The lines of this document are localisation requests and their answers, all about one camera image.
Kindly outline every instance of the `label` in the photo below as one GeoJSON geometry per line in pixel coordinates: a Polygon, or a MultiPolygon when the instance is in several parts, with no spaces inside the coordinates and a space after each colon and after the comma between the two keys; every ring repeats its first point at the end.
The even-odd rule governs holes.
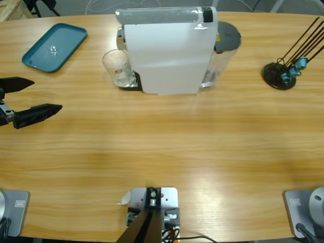
{"type": "Polygon", "coordinates": [[[221,36],[219,35],[219,33],[217,33],[216,41],[217,41],[217,42],[220,42],[220,41],[221,41],[221,36]]]}
{"type": "Polygon", "coordinates": [[[300,203],[299,198],[290,199],[290,205],[291,206],[300,206],[301,203],[300,203]]]}
{"type": "Polygon", "coordinates": [[[16,208],[24,208],[25,205],[26,205],[26,201],[23,201],[23,200],[17,200],[15,203],[16,208]]]}

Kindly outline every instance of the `wooden table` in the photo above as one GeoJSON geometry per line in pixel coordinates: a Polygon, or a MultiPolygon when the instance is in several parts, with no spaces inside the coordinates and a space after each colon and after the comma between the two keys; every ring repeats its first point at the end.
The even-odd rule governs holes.
{"type": "Polygon", "coordinates": [[[45,122],[0,128],[0,187],[31,193],[24,236],[115,241],[133,187],[179,190],[183,236],[217,241],[291,237],[282,193],[324,185],[324,53],[288,91],[263,82],[314,16],[220,13],[242,46],[216,87],[157,96],[116,88],[101,58],[116,47],[113,15],[0,24],[0,77],[35,85],[7,94],[14,109],[63,109],[45,122]],[[89,36],[57,72],[26,67],[22,55],[54,24],[89,36]]]}

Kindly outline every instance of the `teal tray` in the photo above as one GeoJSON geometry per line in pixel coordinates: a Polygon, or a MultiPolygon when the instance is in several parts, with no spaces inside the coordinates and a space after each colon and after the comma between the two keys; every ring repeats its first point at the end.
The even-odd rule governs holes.
{"type": "Polygon", "coordinates": [[[21,61],[44,72],[56,72],[87,37],[83,28],[59,23],[50,28],[21,61]]]}

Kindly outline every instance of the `white coffee machine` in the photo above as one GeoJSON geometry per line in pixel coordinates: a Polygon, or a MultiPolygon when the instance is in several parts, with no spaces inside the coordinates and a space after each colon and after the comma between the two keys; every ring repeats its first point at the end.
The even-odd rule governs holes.
{"type": "Polygon", "coordinates": [[[128,51],[143,92],[199,91],[217,35],[214,7],[117,10],[116,18],[123,25],[117,32],[118,49],[128,51]]]}

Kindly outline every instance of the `round black base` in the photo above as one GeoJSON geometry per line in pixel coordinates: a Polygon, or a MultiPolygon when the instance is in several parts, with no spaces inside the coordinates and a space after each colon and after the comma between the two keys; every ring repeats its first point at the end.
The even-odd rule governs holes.
{"type": "Polygon", "coordinates": [[[280,63],[270,63],[261,71],[264,81],[271,87],[279,90],[291,89],[296,84],[296,78],[292,78],[289,83],[284,83],[280,77],[282,73],[288,72],[287,67],[280,63]]]}

